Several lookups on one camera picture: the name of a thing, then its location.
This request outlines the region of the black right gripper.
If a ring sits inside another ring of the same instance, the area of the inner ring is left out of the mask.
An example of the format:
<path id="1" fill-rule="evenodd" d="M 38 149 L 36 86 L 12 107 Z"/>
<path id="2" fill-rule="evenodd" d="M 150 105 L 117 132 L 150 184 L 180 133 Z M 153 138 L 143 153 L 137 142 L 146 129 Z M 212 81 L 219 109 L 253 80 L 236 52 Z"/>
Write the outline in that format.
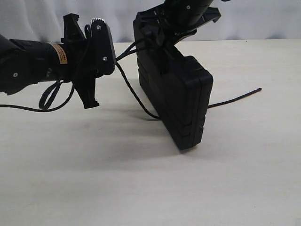
<path id="1" fill-rule="evenodd" d="M 137 13 L 134 39 L 144 40 L 149 50 L 164 50 L 164 75 L 185 69 L 185 56 L 174 45 L 221 18 L 219 9 L 211 4 L 211 0 L 166 0 Z"/>

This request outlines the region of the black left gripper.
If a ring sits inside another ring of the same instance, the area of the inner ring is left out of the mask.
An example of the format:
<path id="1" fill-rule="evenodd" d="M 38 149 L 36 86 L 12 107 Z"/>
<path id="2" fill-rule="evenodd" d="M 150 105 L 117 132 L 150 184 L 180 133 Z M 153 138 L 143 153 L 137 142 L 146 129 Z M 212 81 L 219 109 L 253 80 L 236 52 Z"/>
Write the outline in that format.
<path id="1" fill-rule="evenodd" d="M 61 41 L 65 47 L 68 58 L 68 80 L 72 88 L 67 99 L 62 103 L 66 105 L 74 92 L 79 95 L 85 109 L 98 107 L 95 99 L 95 80 L 98 70 L 93 57 L 92 31 L 90 25 L 82 30 L 78 24 L 79 15 L 69 13 L 63 16 L 64 33 Z"/>

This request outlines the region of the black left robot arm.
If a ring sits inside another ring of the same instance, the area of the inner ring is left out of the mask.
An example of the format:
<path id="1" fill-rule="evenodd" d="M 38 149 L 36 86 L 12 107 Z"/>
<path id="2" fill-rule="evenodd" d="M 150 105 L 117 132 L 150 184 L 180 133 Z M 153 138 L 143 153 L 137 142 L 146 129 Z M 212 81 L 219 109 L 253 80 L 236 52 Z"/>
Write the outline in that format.
<path id="1" fill-rule="evenodd" d="M 52 112 L 65 106 L 77 92 L 84 108 L 98 107 L 95 99 L 97 70 L 86 60 L 91 49 L 91 25 L 82 30 L 79 15 L 63 17 L 61 42 L 7 39 L 0 37 L 0 90 L 13 95 L 40 82 L 53 81 L 42 94 L 38 109 L 15 106 L 27 111 Z"/>

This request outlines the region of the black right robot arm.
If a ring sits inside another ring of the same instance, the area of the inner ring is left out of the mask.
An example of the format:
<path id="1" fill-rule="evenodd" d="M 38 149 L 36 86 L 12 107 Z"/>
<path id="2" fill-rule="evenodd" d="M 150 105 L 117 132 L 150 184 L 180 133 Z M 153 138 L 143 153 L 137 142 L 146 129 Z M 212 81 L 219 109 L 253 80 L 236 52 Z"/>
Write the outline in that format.
<path id="1" fill-rule="evenodd" d="M 139 11 L 133 21 L 138 48 L 139 69 L 166 71 L 168 62 L 182 58 L 176 44 L 193 36 L 198 28 L 221 18 L 211 0 L 166 0 L 150 9 Z"/>

